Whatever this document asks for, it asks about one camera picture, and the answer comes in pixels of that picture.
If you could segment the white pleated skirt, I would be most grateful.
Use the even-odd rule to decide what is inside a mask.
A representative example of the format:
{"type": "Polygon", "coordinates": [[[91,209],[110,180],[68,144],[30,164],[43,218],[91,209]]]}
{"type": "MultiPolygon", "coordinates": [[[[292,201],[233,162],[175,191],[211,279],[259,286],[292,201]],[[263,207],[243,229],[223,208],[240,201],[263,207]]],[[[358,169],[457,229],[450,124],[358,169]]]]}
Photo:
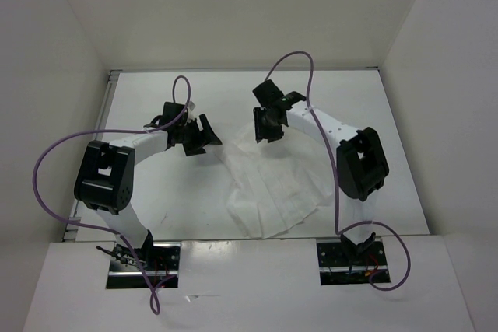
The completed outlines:
{"type": "Polygon", "coordinates": [[[255,141],[254,125],[244,125],[216,152],[233,181],[228,215],[251,239],[287,233],[331,205],[332,172],[323,145],[294,129],[276,142],[255,141]]]}

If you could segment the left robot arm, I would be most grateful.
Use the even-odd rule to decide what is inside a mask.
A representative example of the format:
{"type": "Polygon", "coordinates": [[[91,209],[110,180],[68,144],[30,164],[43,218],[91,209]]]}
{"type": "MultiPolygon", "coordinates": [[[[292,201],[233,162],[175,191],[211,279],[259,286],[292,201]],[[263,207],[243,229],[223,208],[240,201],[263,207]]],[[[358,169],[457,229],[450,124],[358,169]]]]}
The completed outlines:
{"type": "Polygon", "coordinates": [[[155,260],[152,234],[139,221],[132,207],[135,167],[142,161],[181,144],[186,156],[205,154],[207,145],[221,145],[204,114],[190,119],[187,114],[169,126],[151,123],[137,134],[112,141],[91,141],[85,150],[74,194],[105,222],[121,246],[130,246],[129,263],[137,269],[155,260]]]}

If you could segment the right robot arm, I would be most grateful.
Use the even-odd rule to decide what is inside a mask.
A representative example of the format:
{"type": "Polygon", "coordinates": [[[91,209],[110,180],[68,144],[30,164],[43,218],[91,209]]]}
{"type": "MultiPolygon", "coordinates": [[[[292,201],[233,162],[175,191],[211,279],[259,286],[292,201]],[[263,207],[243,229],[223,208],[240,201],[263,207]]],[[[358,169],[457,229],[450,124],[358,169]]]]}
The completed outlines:
{"type": "Polygon", "coordinates": [[[349,264],[359,264],[368,255],[365,243],[374,233],[379,190],[389,174],[389,166],[378,133],[349,126],[304,101],[253,109],[257,142],[278,141],[284,127],[297,130],[325,146],[333,157],[336,228],[348,240],[341,255],[349,264]]]}

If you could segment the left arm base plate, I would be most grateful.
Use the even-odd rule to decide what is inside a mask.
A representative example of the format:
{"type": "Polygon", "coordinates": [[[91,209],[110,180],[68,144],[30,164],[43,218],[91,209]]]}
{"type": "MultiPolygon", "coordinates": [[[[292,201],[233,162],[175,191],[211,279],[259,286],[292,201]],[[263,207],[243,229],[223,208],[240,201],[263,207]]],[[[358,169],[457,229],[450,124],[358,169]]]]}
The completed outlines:
{"type": "MultiPolygon", "coordinates": [[[[113,250],[105,250],[101,246],[96,248],[110,256],[106,289],[148,288],[128,248],[117,244],[113,250]]],[[[180,258],[181,244],[179,242],[158,242],[154,244],[151,257],[140,262],[153,287],[177,288],[180,258]]]]}

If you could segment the aluminium table frame rail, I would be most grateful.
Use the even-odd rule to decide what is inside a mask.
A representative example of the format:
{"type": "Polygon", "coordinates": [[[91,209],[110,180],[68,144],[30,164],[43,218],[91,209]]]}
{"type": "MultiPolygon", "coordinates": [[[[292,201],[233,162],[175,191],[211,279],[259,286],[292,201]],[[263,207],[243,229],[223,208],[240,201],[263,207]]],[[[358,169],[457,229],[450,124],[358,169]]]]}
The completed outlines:
{"type": "Polygon", "coordinates": [[[77,202],[73,208],[74,212],[69,217],[68,223],[66,224],[67,231],[78,231],[79,228],[84,228],[114,234],[114,231],[106,226],[81,223],[81,216],[79,215],[80,209],[86,208],[87,210],[94,211],[92,208],[96,208],[97,205],[92,201],[81,201],[79,198],[96,197],[98,192],[103,194],[104,198],[113,198],[114,192],[112,190],[107,190],[107,187],[112,187],[108,181],[109,177],[104,176],[99,172],[101,161],[103,161],[103,165],[106,166],[107,156],[113,158],[113,152],[109,150],[109,145],[105,145],[100,138],[105,132],[110,103],[112,102],[116,84],[121,73],[122,70],[111,70],[108,75],[103,102],[97,116],[96,129],[89,133],[91,139],[83,154],[80,170],[76,177],[74,192],[77,202]]]}

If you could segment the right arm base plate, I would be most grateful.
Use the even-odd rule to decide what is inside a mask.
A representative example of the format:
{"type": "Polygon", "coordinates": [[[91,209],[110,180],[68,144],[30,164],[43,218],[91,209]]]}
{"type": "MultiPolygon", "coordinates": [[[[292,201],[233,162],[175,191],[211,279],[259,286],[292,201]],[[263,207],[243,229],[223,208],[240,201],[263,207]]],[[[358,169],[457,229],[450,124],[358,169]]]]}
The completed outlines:
{"type": "Polygon", "coordinates": [[[373,274],[373,283],[388,284],[391,278],[381,241],[360,257],[349,260],[339,241],[316,243],[317,261],[321,286],[368,284],[373,274]]]}

